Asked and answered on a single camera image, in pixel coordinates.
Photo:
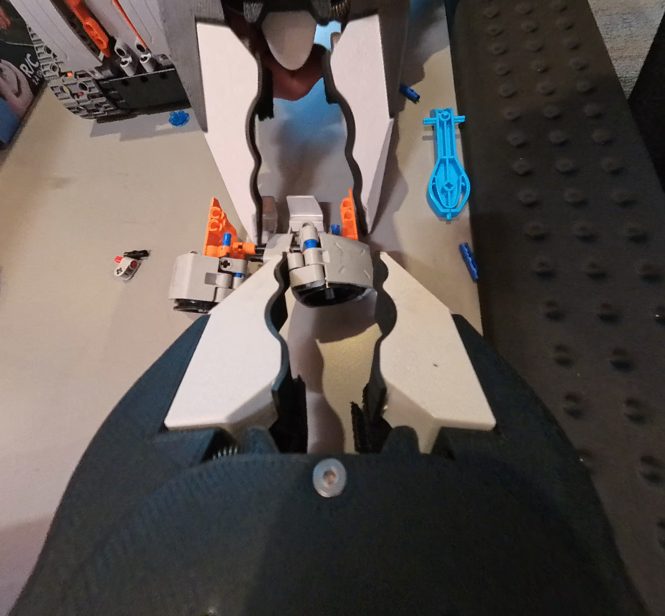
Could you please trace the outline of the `grey hinged brick piece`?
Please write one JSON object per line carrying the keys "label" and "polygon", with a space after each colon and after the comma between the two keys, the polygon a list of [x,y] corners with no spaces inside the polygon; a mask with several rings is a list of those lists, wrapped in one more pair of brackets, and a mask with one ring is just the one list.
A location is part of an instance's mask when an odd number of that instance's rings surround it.
{"label": "grey hinged brick piece", "polygon": [[289,284],[295,299],[310,308],[340,305],[372,289],[373,265],[367,245],[320,233],[311,223],[295,235],[299,251],[287,254]]}

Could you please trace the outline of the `black perforated foam pad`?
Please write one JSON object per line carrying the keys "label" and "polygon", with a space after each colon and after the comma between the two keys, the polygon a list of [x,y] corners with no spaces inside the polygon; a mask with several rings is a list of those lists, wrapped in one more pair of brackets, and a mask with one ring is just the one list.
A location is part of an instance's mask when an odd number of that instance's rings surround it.
{"label": "black perforated foam pad", "polygon": [[445,0],[486,338],[664,614],[664,193],[587,0]]}

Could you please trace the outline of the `person's right hand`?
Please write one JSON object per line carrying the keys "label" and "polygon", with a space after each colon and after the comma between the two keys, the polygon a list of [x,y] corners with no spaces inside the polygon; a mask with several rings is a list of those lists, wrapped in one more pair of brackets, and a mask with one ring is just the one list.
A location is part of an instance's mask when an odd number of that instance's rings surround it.
{"label": "person's right hand", "polygon": [[306,96],[322,78],[322,58],[326,52],[325,47],[314,44],[303,66],[289,70],[266,48],[261,53],[261,61],[271,73],[273,97],[297,101]]}

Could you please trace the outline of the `orange panel brick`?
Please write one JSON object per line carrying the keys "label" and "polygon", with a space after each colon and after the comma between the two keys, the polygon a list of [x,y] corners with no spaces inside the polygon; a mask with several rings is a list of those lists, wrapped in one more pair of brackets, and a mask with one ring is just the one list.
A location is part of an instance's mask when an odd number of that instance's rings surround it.
{"label": "orange panel brick", "polygon": [[348,189],[346,196],[340,203],[340,231],[341,236],[347,239],[358,240],[358,225],[354,205],[353,189]]}

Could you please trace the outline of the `tracked toy brick robot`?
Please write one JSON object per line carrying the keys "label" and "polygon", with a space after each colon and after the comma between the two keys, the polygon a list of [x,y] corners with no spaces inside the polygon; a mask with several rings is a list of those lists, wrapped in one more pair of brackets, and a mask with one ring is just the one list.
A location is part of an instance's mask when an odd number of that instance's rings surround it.
{"label": "tracked toy brick robot", "polygon": [[1,0],[46,85],[93,121],[189,108],[157,0]]}

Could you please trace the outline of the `robot kit box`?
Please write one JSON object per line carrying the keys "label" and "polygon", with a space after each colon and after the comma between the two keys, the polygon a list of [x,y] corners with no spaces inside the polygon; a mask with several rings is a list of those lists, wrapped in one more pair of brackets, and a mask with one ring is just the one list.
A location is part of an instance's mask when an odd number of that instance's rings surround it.
{"label": "robot kit box", "polygon": [[43,84],[27,25],[9,0],[1,0],[1,149],[9,147]]}

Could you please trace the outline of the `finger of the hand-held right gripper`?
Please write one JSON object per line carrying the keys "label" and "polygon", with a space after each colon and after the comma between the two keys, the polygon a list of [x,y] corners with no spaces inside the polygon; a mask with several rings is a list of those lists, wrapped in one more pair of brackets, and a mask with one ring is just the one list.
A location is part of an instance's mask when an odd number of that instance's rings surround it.
{"label": "finger of the hand-held right gripper", "polygon": [[205,139],[248,238],[261,237],[262,201],[256,183],[260,158],[254,143],[259,64],[225,25],[196,25],[205,103]]}
{"label": "finger of the hand-held right gripper", "polygon": [[325,87],[346,125],[345,158],[361,232],[371,233],[394,126],[378,15],[352,19],[330,36],[323,61]]}

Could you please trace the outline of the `small grey red-pinned brick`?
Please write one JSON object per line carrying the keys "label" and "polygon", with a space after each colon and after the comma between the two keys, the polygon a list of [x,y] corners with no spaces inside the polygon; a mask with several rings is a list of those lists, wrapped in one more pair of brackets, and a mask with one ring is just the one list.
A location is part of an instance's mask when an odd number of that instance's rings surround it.
{"label": "small grey red-pinned brick", "polygon": [[150,251],[146,249],[135,249],[116,256],[114,258],[114,275],[125,281],[132,279],[142,261],[149,256]]}

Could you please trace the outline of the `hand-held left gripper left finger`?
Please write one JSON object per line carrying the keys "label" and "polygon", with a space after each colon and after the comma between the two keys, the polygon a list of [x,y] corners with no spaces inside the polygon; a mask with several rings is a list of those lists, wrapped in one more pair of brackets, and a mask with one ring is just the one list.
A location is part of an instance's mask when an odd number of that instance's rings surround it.
{"label": "hand-held left gripper left finger", "polygon": [[238,438],[278,420],[276,396],[290,377],[280,334],[287,279],[286,256],[274,257],[212,310],[164,419],[169,430],[222,429]]}

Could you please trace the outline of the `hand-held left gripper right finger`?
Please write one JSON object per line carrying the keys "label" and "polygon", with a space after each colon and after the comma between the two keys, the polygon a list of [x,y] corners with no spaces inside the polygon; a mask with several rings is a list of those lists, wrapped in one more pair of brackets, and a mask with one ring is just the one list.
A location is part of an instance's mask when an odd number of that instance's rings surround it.
{"label": "hand-held left gripper right finger", "polygon": [[408,426],[420,452],[442,427],[492,430],[495,417],[451,311],[388,254],[374,261],[380,328],[364,388],[364,451]]}

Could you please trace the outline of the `grey orange brick assembly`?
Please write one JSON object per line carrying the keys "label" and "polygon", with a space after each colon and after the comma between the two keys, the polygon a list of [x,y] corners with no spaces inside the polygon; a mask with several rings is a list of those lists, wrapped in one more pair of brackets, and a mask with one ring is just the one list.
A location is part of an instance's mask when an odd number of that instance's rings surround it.
{"label": "grey orange brick assembly", "polygon": [[210,312],[248,278],[250,263],[261,265],[288,253],[302,256],[300,234],[306,223],[326,232],[325,216],[314,196],[287,196],[287,209],[287,231],[279,233],[277,201],[262,197],[262,231],[256,244],[238,237],[219,200],[212,197],[203,251],[179,255],[174,263],[168,295],[174,310]]}

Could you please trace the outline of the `light blue brick separator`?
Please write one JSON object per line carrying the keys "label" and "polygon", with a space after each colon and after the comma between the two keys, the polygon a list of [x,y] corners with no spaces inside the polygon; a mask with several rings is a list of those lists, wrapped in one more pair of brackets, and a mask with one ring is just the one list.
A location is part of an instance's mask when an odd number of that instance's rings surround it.
{"label": "light blue brick separator", "polygon": [[452,107],[429,112],[423,125],[434,132],[435,163],[426,188],[426,199],[433,213],[452,221],[465,207],[470,196],[470,179],[458,158],[455,126],[465,121]]}

